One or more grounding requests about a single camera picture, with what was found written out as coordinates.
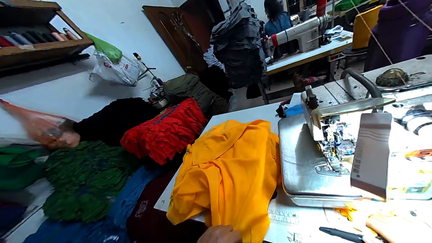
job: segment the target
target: white table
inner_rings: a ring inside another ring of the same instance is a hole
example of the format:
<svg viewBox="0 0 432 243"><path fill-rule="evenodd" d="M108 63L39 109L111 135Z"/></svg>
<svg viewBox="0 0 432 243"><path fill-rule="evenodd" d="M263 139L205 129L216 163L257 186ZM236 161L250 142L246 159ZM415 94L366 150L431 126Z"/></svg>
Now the white table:
<svg viewBox="0 0 432 243"><path fill-rule="evenodd" d="M293 96L292 102L299 102L298 94ZM262 119L271 123L271 131L278 133L277 123L280 118L276 114L276 109L279 103L266 106L259 106L246 110L226 113L213 116L209 124L204 129L204 132L210 130L213 126L219 125L227 120L237 120L239 122L252 122ZM174 187L177 173L172 178L171 182L166 187L165 191L156 202L154 208L168 211L171 192ZM264 240L274 243L279 242L346 242L338 237L330 236L319 231L319 227L335 227L340 230L350 231L355 233L350 224L346 224L345 217L332 209L323 208L305 208L298 207L291 202L289 197L283 192L282 188L278 187L278 196L271 200L268 213L270 217L270 226ZM193 219L204 222L204 215L199 214Z"/></svg>
<svg viewBox="0 0 432 243"><path fill-rule="evenodd" d="M286 54L284 57L267 66L267 75L275 74L280 71L341 52L353 42L352 38L343 42L338 42L335 40L338 37L344 36L353 36L353 33L343 30L340 36L333 37L329 44L323 45L320 48L303 53Z"/></svg>

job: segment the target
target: pen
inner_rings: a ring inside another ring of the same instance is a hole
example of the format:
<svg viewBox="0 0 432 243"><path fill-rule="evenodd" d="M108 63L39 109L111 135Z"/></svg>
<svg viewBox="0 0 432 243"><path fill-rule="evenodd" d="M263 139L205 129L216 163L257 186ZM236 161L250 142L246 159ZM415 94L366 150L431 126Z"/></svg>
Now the pen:
<svg viewBox="0 0 432 243"><path fill-rule="evenodd" d="M363 243L363 235L360 234L354 234L354 233L349 233L349 232L345 232L345 231L341 231L341 230L337 230L337 229L332 229L332 228L326 228L326 227L320 227L320 230L322 232L325 232L329 235L334 235L337 237L340 237L342 239L345 240L349 240L351 242L355 242L355 243Z"/></svg>

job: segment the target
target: green fabric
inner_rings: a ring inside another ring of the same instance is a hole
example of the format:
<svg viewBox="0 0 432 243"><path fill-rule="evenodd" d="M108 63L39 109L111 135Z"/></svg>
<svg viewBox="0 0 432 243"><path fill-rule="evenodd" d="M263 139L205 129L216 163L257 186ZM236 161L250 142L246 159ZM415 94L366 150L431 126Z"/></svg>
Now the green fabric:
<svg viewBox="0 0 432 243"><path fill-rule="evenodd" d="M342 0L334 6L334 11L346 11L354 7L353 3L358 6L367 1L369 0Z"/></svg>
<svg viewBox="0 0 432 243"><path fill-rule="evenodd" d="M0 190L26 188L42 178L42 168L35 163L40 156L37 149L0 147Z"/></svg>
<svg viewBox="0 0 432 243"><path fill-rule="evenodd" d="M115 64L120 61L121 57L123 56L123 52L120 49L106 41L92 36L91 34L86 33L86 35L93 40L96 50L103 52Z"/></svg>
<svg viewBox="0 0 432 243"><path fill-rule="evenodd" d="M43 209L57 221L90 223L107 215L111 197L117 196L138 159L122 147L103 142L81 142L62 148L45 162L47 179L54 186Z"/></svg>

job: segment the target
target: dark red fabric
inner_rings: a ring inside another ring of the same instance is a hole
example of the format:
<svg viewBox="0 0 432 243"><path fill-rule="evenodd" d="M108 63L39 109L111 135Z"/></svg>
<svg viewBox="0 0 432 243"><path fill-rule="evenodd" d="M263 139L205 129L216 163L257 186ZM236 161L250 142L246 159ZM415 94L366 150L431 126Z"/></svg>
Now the dark red fabric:
<svg viewBox="0 0 432 243"><path fill-rule="evenodd" d="M10 43L9 41L7 41L4 37L0 36L0 46L1 47L9 47L9 46L14 46L12 43Z"/></svg>
<svg viewBox="0 0 432 243"><path fill-rule="evenodd" d="M189 98L154 119L128 130L121 145L138 158L150 156L163 165L183 151L207 123L197 102Z"/></svg>
<svg viewBox="0 0 432 243"><path fill-rule="evenodd" d="M196 243L206 231L203 222L192 219L173 225L166 212L153 208L174 174L175 171L171 171L155 178L144 188L126 223L131 242Z"/></svg>
<svg viewBox="0 0 432 243"><path fill-rule="evenodd" d="M279 47L279 44L277 43L276 34L271 35L271 41L272 41L273 46L274 46L275 48L278 48L278 47Z"/></svg>

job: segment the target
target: purple garment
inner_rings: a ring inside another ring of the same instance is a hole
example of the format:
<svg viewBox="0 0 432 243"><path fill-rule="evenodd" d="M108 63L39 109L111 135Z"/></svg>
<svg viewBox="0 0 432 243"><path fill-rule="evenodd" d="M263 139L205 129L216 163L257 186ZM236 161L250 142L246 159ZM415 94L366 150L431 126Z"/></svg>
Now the purple garment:
<svg viewBox="0 0 432 243"><path fill-rule="evenodd" d="M427 25L432 26L432 0L402 0ZM378 23L372 29L393 63L421 56L429 29L412 16L399 0L388 1L379 11ZM364 71L390 65L390 62L371 36Z"/></svg>

